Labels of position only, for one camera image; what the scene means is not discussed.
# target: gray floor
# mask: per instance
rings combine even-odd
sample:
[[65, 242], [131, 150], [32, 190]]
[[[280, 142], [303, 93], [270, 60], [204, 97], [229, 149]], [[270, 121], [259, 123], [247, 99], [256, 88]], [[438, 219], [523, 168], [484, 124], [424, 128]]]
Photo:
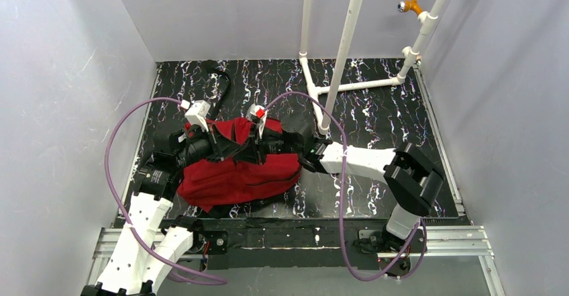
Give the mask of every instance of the gray floor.
[[478, 257], [427, 257], [398, 284], [392, 279], [357, 281], [346, 268], [237, 268], [210, 271], [229, 284], [204, 287], [165, 281], [159, 295], [490, 295]]

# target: red backpack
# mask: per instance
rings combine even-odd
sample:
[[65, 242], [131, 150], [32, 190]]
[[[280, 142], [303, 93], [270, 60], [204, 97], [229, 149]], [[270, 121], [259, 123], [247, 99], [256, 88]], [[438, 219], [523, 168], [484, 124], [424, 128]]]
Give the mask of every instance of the red backpack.
[[[213, 124], [226, 137], [243, 144], [252, 122], [244, 117]], [[265, 127], [282, 132], [280, 122], [267, 119]], [[184, 168], [178, 194], [190, 205], [209, 212], [216, 205], [230, 205], [265, 199], [290, 189], [298, 180], [301, 166], [296, 154], [268, 155], [263, 165], [234, 162], [228, 158], [212, 163], [201, 160]]]

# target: white pipe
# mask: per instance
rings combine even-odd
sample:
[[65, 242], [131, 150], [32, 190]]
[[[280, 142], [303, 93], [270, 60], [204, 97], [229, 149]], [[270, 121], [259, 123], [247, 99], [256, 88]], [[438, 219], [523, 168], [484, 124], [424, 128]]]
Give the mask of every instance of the white pipe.
[[[306, 57], [299, 59], [301, 62], [301, 67], [303, 69], [304, 78], [306, 79], [306, 92], [308, 96], [318, 100], [318, 91], [316, 90], [316, 86], [312, 81], [312, 76], [310, 75], [310, 70], [308, 69], [308, 59]], [[318, 105], [312, 103], [312, 108], [314, 108], [314, 117], [316, 117], [316, 122], [318, 123], [318, 128], [322, 125], [322, 110]]]
[[[348, 83], [347, 85], [340, 85], [338, 87], [338, 91], [350, 91], [350, 90], [383, 87], [383, 86], [397, 86], [397, 85], [399, 85], [399, 80], [397, 79], [397, 77], [393, 77], [389, 79], [364, 81], [361, 83]], [[316, 87], [316, 91], [318, 95], [322, 95], [324, 93], [328, 93], [330, 91], [330, 87]]]
[[423, 25], [421, 26], [419, 36], [417, 36], [417, 40], [415, 41], [415, 44], [413, 45], [412, 49], [409, 51], [408, 55], [405, 56], [405, 62], [403, 63], [403, 67], [397, 74], [397, 79], [399, 80], [400, 84], [405, 82], [405, 77], [407, 76], [407, 72], [417, 60], [419, 53], [423, 51], [423, 48], [425, 47], [425, 44], [427, 43], [430, 34], [437, 25], [439, 14], [443, 9], [444, 5], [447, 3], [447, 1], [448, 0], [435, 0], [432, 10], [427, 14], [427, 17], [425, 18]]
[[[348, 51], [350, 50], [350, 44], [352, 43], [352, 37], [354, 36], [356, 23], [358, 22], [358, 16], [360, 14], [362, 2], [363, 0], [350, 0], [350, 4], [348, 5], [348, 13], [346, 14], [344, 30], [342, 31], [340, 47], [338, 48], [338, 57], [336, 58], [334, 73], [332, 74], [332, 80], [330, 82], [329, 95], [326, 99], [326, 110], [328, 111], [333, 111], [336, 95], [338, 94], [338, 87], [340, 86], [342, 75], [344, 74], [344, 65], [346, 64], [346, 57], [348, 56]], [[325, 115], [322, 121], [322, 125], [319, 125], [320, 134], [326, 134], [329, 127], [330, 117], [328, 117], [328, 115]]]
[[301, 51], [299, 52], [300, 57], [306, 57], [307, 47], [308, 47], [308, 28], [310, 26], [310, 6], [312, 0], [304, 0], [303, 5], [303, 23], [301, 30]]

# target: black marble tabletop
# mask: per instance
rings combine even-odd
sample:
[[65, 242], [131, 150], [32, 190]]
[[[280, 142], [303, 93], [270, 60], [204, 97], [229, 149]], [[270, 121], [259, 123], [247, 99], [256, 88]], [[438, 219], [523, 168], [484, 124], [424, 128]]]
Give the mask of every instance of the black marble tabletop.
[[[328, 85], [334, 60], [309, 60], [312, 78], [317, 86]], [[400, 59], [348, 59], [342, 84], [394, 77], [403, 65]], [[219, 61], [218, 69], [232, 78], [231, 91], [221, 106], [218, 119], [243, 116], [255, 102], [266, 105], [286, 91], [306, 92], [305, 79], [298, 60], [237, 60]], [[172, 97], [188, 101], [204, 99], [215, 105], [226, 80], [209, 75], [203, 62], [162, 62], [158, 66], [158, 80], [154, 97]], [[325, 103], [326, 95], [319, 98]], [[271, 109], [270, 116], [279, 118], [291, 112], [302, 111], [313, 115], [312, 105], [298, 96], [287, 97]], [[413, 70], [399, 87], [379, 87], [369, 90], [339, 93], [333, 115], [343, 125], [348, 144], [363, 148], [393, 148], [411, 142], [442, 168], [441, 157], [423, 105]], [[152, 149], [152, 136], [161, 132], [179, 130], [184, 115], [173, 103], [155, 103], [150, 108], [138, 157]], [[329, 136], [340, 140], [333, 126]], [[363, 177], [348, 177], [346, 217], [388, 218], [396, 205], [389, 188], [380, 181]], [[227, 217], [338, 217], [340, 182], [336, 176], [310, 173], [303, 170], [300, 181], [286, 193], [251, 203], [227, 208]], [[174, 207], [167, 218], [179, 214], [205, 216], [198, 207], [188, 205], [176, 196]], [[458, 216], [452, 194], [445, 183], [432, 217]]]

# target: red fabric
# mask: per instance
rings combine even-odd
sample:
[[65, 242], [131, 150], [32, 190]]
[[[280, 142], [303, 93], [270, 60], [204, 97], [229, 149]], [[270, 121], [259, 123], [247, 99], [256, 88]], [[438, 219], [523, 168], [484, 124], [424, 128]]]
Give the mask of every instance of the red fabric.
[[[247, 140], [252, 125], [243, 117], [213, 123], [226, 138], [231, 138], [235, 126], [236, 138], [232, 140], [240, 144]], [[267, 119], [265, 127], [282, 131], [280, 122], [273, 119]], [[243, 203], [281, 194], [299, 180], [300, 169], [296, 154], [268, 155], [263, 165], [235, 163], [231, 158], [218, 163], [202, 160], [184, 169], [184, 181], [178, 188], [178, 194], [187, 203], [209, 212], [215, 205]]]

